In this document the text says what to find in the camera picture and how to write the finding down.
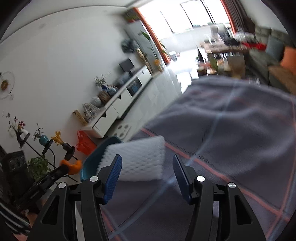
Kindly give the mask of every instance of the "tv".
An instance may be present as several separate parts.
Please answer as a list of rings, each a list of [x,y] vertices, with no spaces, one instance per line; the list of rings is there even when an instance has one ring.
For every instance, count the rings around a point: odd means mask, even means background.
[[[125,61],[121,62],[119,64],[119,66],[122,68],[122,70],[124,72],[128,72],[130,74],[130,76],[133,76],[133,73],[131,72],[131,70],[135,67],[133,65],[133,63],[131,62],[131,60],[128,58]]]

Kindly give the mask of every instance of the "teal vase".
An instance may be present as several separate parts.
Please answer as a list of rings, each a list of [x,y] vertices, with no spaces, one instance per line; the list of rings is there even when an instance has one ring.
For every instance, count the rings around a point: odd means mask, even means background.
[[[49,140],[48,140],[48,138],[47,138],[46,135],[42,135],[42,136],[40,136],[40,138],[39,138],[39,143],[40,143],[41,145],[43,145],[43,146],[45,146],[46,143],[47,143],[48,141],[49,141]]]

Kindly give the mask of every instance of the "orange clip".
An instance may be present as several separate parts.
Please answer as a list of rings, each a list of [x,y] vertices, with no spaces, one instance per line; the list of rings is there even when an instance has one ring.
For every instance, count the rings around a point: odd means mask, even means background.
[[[68,161],[66,160],[61,160],[61,162],[59,163],[59,165],[66,165],[69,168],[68,174],[69,175],[74,175],[77,174],[81,168],[82,168],[82,161],[78,160],[76,161],[75,164],[70,164]]]

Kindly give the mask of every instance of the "gray cushion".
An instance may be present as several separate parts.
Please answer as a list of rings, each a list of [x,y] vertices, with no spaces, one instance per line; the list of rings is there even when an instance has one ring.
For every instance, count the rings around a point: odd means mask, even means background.
[[[274,59],[272,56],[267,54],[264,51],[259,51],[257,49],[251,49],[249,51],[251,58],[255,59],[257,62],[262,64],[263,66],[270,66],[270,65],[279,65],[279,62]]]
[[[257,35],[261,35],[261,36],[265,36],[268,37],[268,35],[270,35],[271,33],[271,28],[264,28],[264,27],[259,27],[256,26],[255,27],[255,34]]]
[[[283,42],[285,44],[285,46],[289,46],[289,47],[294,48],[293,41],[290,39],[288,34],[285,34],[285,33],[281,32],[281,31],[273,30],[271,32],[271,36],[275,37],[276,39]]]
[[[271,28],[255,27],[255,36],[259,43],[267,44],[268,36],[271,34]]]
[[[277,61],[281,61],[284,54],[285,45],[274,37],[269,37],[265,52],[275,58]]]

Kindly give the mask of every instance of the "orange curtain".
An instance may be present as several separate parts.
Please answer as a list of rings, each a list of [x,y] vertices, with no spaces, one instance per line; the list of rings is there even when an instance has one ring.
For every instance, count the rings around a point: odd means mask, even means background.
[[[133,10],[135,11],[135,13],[137,14],[137,16],[139,17],[139,19],[142,21],[142,23],[144,24],[144,26],[146,27],[148,33],[150,34],[150,36],[152,37],[161,57],[163,58],[163,61],[165,62],[165,64],[169,64],[170,63],[170,59],[168,57],[168,55],[166,53],[163,52],[163,47],[159,41],[159,39],[156,37],[154,31],[152,30],[152,28],[150,27],[150,25],[148,24],[148,22],[146,21],[146,19],[144,18],[144,16],[141,14],[140,10],[137,7],[134,7]]]
[[[231,14],[229,13],[229,9],[228,9],[228,7],[226,6],[224,0],[220,0],[220,1],[221,1],[222,5],[223,5],[223,7],[224,7],[224,9],[225,9],[225,12],[226,12],[226,14],[227,14],[227,17],[228,17],[228,19],[229,19],[229,21],[230,21],[230,26],[231,26],[232,32],[235,34],[235,33],[237,32],[237,28],[236,28],[236,26],[235,26],[235,24],[234,24],[234,21],[233,21],[233,19],[232,19]]]

